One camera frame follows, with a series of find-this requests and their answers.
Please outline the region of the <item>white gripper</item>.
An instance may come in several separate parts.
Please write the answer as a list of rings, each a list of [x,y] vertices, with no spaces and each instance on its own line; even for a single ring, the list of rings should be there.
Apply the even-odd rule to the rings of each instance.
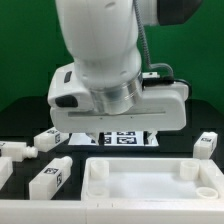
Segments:
[[[96,144],[99,144],[100,132],[119,131],[149,131],[147,140],[152,142],[156,131],[180,130],[186,125],[186,99],[187,85],[174,82],[146,87],[142,99],[122,114],[78,113],[73,108],[52,108],[50,115],[59,131],[86,133]]]

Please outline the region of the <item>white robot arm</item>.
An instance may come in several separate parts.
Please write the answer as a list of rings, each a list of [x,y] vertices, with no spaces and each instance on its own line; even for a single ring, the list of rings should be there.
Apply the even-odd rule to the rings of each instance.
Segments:
[[[151,63],[144,27],[183,24],[203,0],[55,0],[74,61],[56,70],[48,93],[61,132],[180,130],[189,87],[166,63]]]

